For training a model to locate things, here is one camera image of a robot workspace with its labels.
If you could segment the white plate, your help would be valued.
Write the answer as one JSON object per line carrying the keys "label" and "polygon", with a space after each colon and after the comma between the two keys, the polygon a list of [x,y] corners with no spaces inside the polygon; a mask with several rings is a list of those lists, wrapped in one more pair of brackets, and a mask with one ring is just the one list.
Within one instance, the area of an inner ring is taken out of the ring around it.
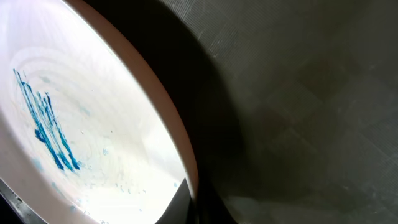
{"label": "white plate", "polygon": [[169,95],[83,1],[1,2],[1,180],[47,223],[156,223],[198,172]]}

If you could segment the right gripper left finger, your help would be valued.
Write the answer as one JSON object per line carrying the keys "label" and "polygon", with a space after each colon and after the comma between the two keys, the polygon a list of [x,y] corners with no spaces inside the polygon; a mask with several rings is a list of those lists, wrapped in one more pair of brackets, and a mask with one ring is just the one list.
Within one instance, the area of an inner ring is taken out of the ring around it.
{"label": "right gripper left finger", "polygon": [[163,215],[156,224],[194,224],[195,209],[186,179],[180,184],[166,208]]}

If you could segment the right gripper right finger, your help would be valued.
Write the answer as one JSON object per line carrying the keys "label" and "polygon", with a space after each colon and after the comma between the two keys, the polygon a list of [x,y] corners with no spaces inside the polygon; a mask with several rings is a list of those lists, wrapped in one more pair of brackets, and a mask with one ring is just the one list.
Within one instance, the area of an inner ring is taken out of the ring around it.
{"label": "right gripper right finger", "polygon": [[197,214],[199,224],[237,224],[207,180],[201,180],[198,186]]}

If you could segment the dark brown serving tray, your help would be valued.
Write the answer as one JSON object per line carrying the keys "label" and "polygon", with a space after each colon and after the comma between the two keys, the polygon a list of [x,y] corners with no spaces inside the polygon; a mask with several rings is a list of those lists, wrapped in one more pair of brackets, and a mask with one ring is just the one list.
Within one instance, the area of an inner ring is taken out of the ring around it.
{"label": "dark brown serving tray", "polygon": [[397,222],[397,2],[91,1],[237,223]]}

